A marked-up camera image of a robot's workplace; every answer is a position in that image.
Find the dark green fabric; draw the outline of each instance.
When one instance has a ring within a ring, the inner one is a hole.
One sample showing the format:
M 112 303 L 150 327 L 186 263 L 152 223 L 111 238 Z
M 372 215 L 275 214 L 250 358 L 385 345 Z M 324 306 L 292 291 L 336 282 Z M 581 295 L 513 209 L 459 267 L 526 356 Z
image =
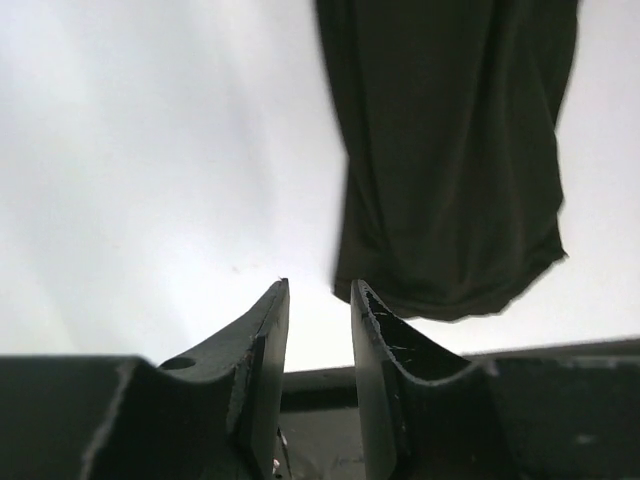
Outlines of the dark green fabric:
M 555 125 L 577 0 L 318 0 L 349 155 L 335 294 L 502 310 L 564 258 Z

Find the black plastic part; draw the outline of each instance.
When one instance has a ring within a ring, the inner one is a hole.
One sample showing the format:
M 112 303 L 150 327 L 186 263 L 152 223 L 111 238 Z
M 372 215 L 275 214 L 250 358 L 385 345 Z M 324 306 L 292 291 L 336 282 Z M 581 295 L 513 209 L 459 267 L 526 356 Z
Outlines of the black plastic part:
M 352 289 L 368 480 L 640 477 L 640 356 L 468 360 Z
M 137 357 L 0 359 L 0 478 L 272 478 L 288 316 L 283 280 L 159 368 Z
M 607 361 L 612 357 L 633 355 L 640 355 L 639 340 L 493 352 L 465 358 L 486 362 L 494 358 L 512 357 L 553 359 L 597 356 Z M 539 413 L 544 417 L 546 407 L 541 407 Z M 280 425 L 289 439 L 292 450 L 291 468 L 297 473 L 295 478 L 366 479 L 354 367 L 285 374 Z M 619 431 L 633 434 L 630 426 L 625 426 Z M 579 438 L 580 442 L 589 442 L 591 439 L 589 436 Z

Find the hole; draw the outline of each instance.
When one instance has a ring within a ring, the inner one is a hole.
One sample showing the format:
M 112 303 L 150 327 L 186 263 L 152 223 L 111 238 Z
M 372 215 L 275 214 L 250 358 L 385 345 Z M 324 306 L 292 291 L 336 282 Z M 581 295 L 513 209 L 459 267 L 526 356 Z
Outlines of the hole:
M 160 365 L 163 370 L 183 370 L 185 368 L 193 367 L 196 362 L 189 357 L 176 357 L 171 358 Z

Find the black cloth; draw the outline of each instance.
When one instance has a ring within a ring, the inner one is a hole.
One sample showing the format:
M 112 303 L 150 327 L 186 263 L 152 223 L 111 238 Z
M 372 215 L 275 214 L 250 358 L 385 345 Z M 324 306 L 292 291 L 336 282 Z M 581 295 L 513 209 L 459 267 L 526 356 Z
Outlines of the black cloth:
M 317 0 L 349 156 L 335 294 L 501 311 L 565 257 L 555 125 L 578 0 Z

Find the white wall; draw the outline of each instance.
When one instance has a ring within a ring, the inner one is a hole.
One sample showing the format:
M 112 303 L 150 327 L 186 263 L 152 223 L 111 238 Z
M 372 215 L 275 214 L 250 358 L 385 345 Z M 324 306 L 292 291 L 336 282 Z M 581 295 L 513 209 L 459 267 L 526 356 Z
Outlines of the white wall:
M 586 0 L 571 259 L 455 351 L 640 335 L 640 2 Z M 309 0 L 0 2 L 0 351 L 174 355 L 291 280 L 287 369 L 352 362 L 344 153 Z

